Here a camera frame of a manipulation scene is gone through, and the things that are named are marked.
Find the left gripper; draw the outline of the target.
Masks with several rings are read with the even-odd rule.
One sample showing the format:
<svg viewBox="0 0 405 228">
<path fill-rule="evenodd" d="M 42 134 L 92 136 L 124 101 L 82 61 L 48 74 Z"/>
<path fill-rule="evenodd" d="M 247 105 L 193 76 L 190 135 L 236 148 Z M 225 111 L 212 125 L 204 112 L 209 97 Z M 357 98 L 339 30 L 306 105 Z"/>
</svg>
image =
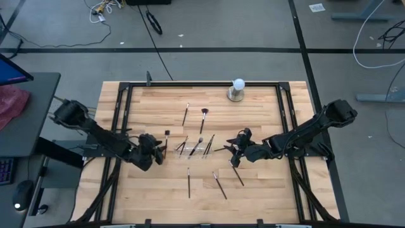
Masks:
<svg viewBox="0 0 405 228">
<path fill-rule="evenodd" d="M 164 149 L 162 141 L 156 141 L 155 146 L 159 149 Z M 141 170 L 147 171 L 153 163 L 153 157 L 155 157 L 155 162 L 158 165 L 163 164 L 163 153 L 157 152 L 155 149 L 134 148 L 129 152 L 128 160 Z"/>
</svg>

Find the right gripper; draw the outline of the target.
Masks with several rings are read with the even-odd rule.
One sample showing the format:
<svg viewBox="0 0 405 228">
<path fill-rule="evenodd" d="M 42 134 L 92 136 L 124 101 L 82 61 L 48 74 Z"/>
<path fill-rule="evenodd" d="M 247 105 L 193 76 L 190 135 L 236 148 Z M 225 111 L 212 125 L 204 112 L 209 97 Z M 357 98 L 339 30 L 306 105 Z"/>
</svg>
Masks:
<svg viewBox="0 0 405 228">
<path fill-rule="evenodd" d="M 229 146 L 226 146 L 226 149 L 229 151 L 239 150 L 239 146 L 241 144 L 240 139 L 227 139 L 227 142 L 230 143 Z M 248 146 L 244 154 L 241 155 L 232 155 L 230 159 L 230 164 L 237 168 L 240 165 L 240 159 L 243 158 L 245 155 L 246 159 L 249 162 L 256 162 L 258 160 L 267 160 L 269 155 L 269 147 L 265 146 L 264 144 L 255 144 L 252 146 Z"/>
</svg>

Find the flat-top black makeup brush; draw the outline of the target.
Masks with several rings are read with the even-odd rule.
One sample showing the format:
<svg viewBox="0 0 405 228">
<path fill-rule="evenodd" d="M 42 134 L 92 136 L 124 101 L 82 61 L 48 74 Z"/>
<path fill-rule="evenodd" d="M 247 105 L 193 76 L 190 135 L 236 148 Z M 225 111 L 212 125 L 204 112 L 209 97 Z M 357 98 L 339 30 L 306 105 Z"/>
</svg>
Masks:
<svg viewBox="0 0 405 228">
<path fill-rule="evenodd" d="M 165 130 L 165 148 L 164 148 L 164 152 L 163 152 L 163 158 L 166 158 L 169 135 L 170 135 L 170 130 Z"/>
</svg>

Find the round powder makeup brush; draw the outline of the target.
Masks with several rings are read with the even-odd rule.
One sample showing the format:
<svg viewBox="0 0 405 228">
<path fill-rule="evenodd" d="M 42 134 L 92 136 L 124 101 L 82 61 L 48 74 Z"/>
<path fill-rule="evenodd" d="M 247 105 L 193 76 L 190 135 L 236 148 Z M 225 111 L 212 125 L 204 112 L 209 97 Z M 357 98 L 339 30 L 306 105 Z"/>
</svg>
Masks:
<svg viewBox="0 0 405 228">
<path fill-rule="evenodd" d="M 196 145 L 194 146 L 194 148 L 192 149 L 192 151 L 189 154 L 189 157 L 192 156 L 194 154 L 194 152 L 196 151 L 197 147 L 203 142 L 203 138 L 200 137 L 198 142 L 196 143 Z"/>
</svg>

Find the fan makeup brush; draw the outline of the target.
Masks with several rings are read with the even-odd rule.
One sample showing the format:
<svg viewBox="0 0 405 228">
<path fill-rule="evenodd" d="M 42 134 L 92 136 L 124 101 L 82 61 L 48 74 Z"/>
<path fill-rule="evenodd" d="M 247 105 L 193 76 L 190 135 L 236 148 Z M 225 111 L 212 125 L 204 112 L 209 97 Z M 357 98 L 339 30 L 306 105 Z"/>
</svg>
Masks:
<svg viewBox="0 0 405 228">
<path fill-rule="evenodd" d="M 206 115 L 208 114 L 209 110 L 207 108 L 203 108 L 201 111 L 202 111 L 202 122 L 201 122 L 201 126 L 200 126 L 200 131 L 199 131 L 200 134 L 202 134 L 205 118 L 206 118 Z"/>
</svg>

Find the clear acrylic brush organizer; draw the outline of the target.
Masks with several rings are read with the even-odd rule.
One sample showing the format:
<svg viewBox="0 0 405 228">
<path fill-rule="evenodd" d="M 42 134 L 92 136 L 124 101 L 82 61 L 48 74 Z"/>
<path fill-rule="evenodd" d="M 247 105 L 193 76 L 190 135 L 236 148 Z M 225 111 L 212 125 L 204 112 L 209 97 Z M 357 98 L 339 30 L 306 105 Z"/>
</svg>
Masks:
<svg viewBox="0 0 405 228">
<path fill-rule="evenodd" d="M 187 142 L 184 148 L 184 151 L 182 153 L 182 156 L 179 156 L 180 154 L 180 149 L 179 150 L 175 150 L 178 146 L 174 147 L 173 150 L 173 154 L 175 158 L 181 159 L 181 160 L 201 160 L 201 159 L 207 159 L 210 154 L 212 149 L 210 149 L 208 155 L 203 156 L 203 153 L 206 149 L 207 146 L 207 142 L 202 142 L 196 149 L 196 151 L 194 152 L 194 154 L 192 156 L 189 157 L 190 152 L 192 151 L 192 149 L 194 148 L 194 146 L 196 145 L 196 142 Z"/>
</svg>

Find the white bulb table lamp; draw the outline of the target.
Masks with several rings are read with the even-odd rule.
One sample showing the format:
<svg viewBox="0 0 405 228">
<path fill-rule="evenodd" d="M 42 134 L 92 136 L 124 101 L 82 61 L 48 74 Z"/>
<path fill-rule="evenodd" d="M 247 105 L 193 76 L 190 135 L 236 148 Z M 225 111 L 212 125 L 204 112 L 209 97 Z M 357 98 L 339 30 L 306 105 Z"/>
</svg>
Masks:
<svg viewBox="0 0 405 228">
<path fill-rule="evenodd" d="M 228 88 L 227 98 L 233 102 L 242 101 L 244 98 L 245 81 L 243 79 L 235 79 L 232 81 L 232 86 Z"/>
</svg>

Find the black desk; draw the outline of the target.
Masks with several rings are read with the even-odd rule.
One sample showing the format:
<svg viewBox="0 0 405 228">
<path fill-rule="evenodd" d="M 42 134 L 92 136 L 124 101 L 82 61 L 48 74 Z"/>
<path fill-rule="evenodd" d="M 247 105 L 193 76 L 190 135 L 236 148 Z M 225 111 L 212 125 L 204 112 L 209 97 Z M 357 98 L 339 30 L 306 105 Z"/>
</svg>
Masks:
<svg viewBox="0 0 405 228">
<path fill-rule="evenodd" d="M 82 156 L 40 136 L 60 73 L 33 73 L 34 80 L 17 84 L 30 97 L 22 114 L 0 130 L 0 157 L 44 155 L 73 167 L 82 168 Z"/>
</svg>

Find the black computer mouse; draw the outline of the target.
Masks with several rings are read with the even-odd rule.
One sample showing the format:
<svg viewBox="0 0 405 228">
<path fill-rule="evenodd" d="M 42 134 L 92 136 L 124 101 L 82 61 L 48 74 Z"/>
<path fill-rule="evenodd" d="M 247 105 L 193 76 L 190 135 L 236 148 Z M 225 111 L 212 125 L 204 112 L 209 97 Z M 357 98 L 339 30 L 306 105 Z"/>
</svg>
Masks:
<svg viewBox="0 0 405 228">
<path fill-rule="evenodd" d="M 31 180 L 24 180 L 17 185 L 12 197 L 12 204 L 16 211 L 20 212 L 29 207 L 33 190 L 34 183 Z"/>
</svg>

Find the black equipment case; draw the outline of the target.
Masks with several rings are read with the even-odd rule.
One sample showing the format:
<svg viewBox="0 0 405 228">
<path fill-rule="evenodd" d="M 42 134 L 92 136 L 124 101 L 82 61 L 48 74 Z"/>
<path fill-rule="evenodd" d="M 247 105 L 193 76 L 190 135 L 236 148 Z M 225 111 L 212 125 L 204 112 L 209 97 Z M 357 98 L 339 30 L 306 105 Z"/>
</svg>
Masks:
<svg viewBox="0 0 405 228">
<path fill-rule="evenodd" d="M 137 5 L 164 5 L 171 4 L 172 0 L 125 0 L 129 6 Z"/>
</svg>

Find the grey desk foot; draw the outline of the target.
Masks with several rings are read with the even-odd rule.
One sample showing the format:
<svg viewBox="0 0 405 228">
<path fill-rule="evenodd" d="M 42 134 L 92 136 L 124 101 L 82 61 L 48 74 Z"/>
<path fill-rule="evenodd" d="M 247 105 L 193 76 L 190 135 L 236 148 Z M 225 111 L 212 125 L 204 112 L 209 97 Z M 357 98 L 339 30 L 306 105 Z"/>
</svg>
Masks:
<svg viewBox="0 0 405 228">
<path fill-rule="evenodd" d="M 393 20 L 392 15 L 376 14 L 377 9 L 382 5 L 385 0 L 368 0 L 368 4 L 360 13 L 333 13 L 331 19 L 333 20 L 350 20 L 350 21 L 376 21 L 387 22 Z"/>
<path fill-rule="evenodd" d="M 405 103 L 405 92 L 388 94 L 357 94 L 357 101 L 376 103 Z"/>
</svg>

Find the pink cloth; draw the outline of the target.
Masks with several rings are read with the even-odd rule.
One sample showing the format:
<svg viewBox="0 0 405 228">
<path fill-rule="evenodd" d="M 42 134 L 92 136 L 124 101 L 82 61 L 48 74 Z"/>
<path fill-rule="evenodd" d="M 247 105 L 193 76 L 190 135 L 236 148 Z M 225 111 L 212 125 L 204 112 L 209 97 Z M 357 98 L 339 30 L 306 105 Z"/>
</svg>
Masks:
<svg viewBox="0 0 405 228">
<path fill-rule="evenodd" d="M 28 91 L 14 85 L 0 86 L 0 130 L 24 110 L 30 97 Z"/>
</svg>

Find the black keyboard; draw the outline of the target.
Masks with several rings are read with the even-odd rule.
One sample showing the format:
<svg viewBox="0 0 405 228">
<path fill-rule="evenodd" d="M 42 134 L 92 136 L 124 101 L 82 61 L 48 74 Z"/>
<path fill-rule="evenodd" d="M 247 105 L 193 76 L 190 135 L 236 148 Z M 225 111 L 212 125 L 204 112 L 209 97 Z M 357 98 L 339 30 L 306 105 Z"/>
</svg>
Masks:
<svg viewBox="0 0 405 228">
<path fill-rule="evenodd" d="M 0 186 L 13 183 L 15 165 L 14 158 L 0 158 Z"/>
</svg>

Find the computer monitor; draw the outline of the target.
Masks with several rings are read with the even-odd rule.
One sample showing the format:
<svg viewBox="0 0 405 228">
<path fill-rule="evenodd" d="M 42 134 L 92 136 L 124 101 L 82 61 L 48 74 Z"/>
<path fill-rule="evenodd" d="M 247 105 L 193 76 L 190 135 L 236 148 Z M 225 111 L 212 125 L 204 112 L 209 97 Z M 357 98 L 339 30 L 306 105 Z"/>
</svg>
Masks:
<svg viewBox="0 0 405 228">
<path fill-rule="evenodd" d="M 33 76 L 0 54 L 0 86 L 33 81 Z"/>
</svg>

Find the black aluminium table frame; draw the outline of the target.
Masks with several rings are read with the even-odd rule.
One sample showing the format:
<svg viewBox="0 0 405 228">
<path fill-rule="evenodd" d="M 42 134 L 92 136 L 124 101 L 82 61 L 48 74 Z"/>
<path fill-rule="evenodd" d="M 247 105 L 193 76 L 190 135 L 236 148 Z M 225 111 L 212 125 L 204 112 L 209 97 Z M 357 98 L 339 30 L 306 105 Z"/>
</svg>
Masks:
<svg viewBox="0 0 405 228">
<path fill-rule="evenodd" d="M 313 116 L 313 105 L 305 82 L 249 82 L 244 99 L 227 98 L 229 82 L 105 82 L 99 97 L 96 121 L 105 129 L 126 128 L 131 138 L 149 133 L 165 143 L 170 130 L 168 152 L 162 165 L 144 172 L 122 163 L 117 185 L 106 195 L 103 217 L 114 224 L 170 225 L 214 228 L 215 225 L 296 224 L 309 218 L 303 192 L 294 192 L 287 158 L 242 160 L 237 169 L 245 186 L 232 170 L 231 154 L 220 149 L 227 139 L 244 128 L 252 139 L 292 129 Z M 182 126 L 187 103 L 190 103 Z M 209 110 L 202 134 L 202 109 Z M 181 160 L 174 157 L 175 146 L 187 142 L 208 143 L 215 134 L 207 159 Z M 188 199 L 187 167 L 190 168 Z M 225 199 L 213 173 L 227 195 Z"/>
</svg>

